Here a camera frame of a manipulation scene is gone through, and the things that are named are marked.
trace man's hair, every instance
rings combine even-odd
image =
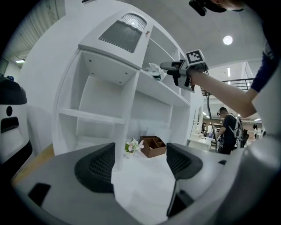
[[[228,111],[227,111],[226,108],[221,107],[221,108],[220,108],[220,114],[221,114],[221,113],[228,113]]]

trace fluorescent light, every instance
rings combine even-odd
[[[226,45],[230,45],[232,43],[233,39],[231,36],[225,36],[223,38],[223,43],[225,43]]]
[[[227,68],[227,73],[228,73],[228,76],[231,76],[231,74],[230,74],[230,67]]]
[[[24,63],[24,60],[17,60],[16,63]]]

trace plastic bag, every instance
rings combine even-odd
[[[149,67],[145,69],[145,72],[160,81],[163,80],[166,76],[163,69],[161,69],[160,66],[154,63],[149,63]]]

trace white backpack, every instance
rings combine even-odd
[[[228,127],[232,131],[234,137],[236,139],[241,140],[241,137],[242,137],[242,130],[241,130],[242,125],[241,125],[241,122],[239,121],[239,119],[236,119],[236,124],[235,124],[234,130],[230,126],[228,126]]]

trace railing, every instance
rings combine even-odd
[[[237,80],[225,80],[223,82],[227,83],[231,86],[238,87],[243,91],[247,91],[250,89],[250,87],[253,83],[253,80],[254,80],[254,78],[248,78],[248,79],[237,79]],[[207,94],[208,94],[208,92],[204,88],[201,88],[201,92],[202,92],[203,96],[207,96]]]

